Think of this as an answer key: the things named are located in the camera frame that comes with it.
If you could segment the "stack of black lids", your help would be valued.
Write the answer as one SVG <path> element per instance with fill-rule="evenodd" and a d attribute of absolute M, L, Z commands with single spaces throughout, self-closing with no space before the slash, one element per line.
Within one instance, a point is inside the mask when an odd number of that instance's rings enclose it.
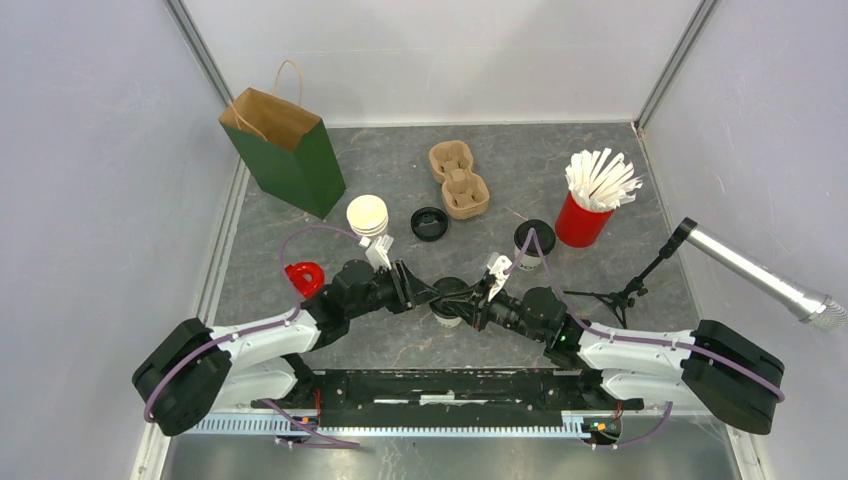
<path fill-rule="evenodd" d="M 448 231 L 448 214 L 436 207 L 423 207 L 410 217 L 410 229 L 413 235 L 424 242 L 440 240 Z"/>

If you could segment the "stack of white paper cups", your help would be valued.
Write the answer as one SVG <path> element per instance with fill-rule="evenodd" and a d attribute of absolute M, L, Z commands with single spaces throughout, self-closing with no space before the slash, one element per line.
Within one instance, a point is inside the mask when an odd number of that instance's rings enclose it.
<path fill-rule="evenodd" d="M 351 230 L 361 237 L 381 236 L 388 227 L 388 208 L 376 195 L 360 195 L 348 204 L 346 219 Z"/>

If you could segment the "green paper bag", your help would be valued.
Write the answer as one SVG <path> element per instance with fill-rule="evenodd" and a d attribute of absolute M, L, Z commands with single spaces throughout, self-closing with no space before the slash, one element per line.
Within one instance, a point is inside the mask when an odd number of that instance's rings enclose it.
<path fill-rule="evenodd" d="M 278 96 L 285 66 L 298 80 L 294 103 Z M 346 183 L 322 117 L 302 107 L 303 72 L 284 60 L 270 92 L 246 88 L 218 122 L 259 188 L 312 216 L 324 219 Z"/>

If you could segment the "single white paper cup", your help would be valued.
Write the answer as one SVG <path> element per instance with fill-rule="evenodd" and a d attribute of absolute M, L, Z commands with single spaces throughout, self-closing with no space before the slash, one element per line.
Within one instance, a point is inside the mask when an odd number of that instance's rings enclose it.
<path fill-rule="evenodd" d="M 533 271 L 542 264 L 541 257 L 533 248 L 529 248 L 517 262 L 517 268 L 523 271 Z"/>

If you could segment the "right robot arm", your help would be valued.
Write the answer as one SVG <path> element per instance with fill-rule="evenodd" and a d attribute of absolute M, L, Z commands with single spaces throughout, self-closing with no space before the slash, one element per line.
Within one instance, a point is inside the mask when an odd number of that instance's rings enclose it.
<path fill-rule="evenodd" d="M 722 422 L 767 435 L 780 402 L 781 360 L 727 325 L 702 320 L 693 330 L 630 331 L 576 319 L 549 287 L 517 299 L 494 282 L 469 285 L 455 277 L 435 284 L 434 313 L 459 318 L 477 331 L 495 324 L 544 346 L 544 356 L 587 374 L 580 400 L 602 408 L 613 399 L 703 407 Z"/>

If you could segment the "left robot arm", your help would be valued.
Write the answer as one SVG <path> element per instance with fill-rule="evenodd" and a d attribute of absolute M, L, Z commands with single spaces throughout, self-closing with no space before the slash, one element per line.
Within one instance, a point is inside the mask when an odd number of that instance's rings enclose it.
<path fill-rule="evenodd" d="M 302 407 L 313 397 L 314 381 L 291 359 L 334 343 L 355 318 L 381 309 L 404 313 L 440 296 L 401 261 L 375 269 L 351 260 L 282 314 L 230 327 L 184 320 L 132 375 L 145 403 L 143 418 L 176 436 L 209 413 L 239 403 L 281 399 Z"/>

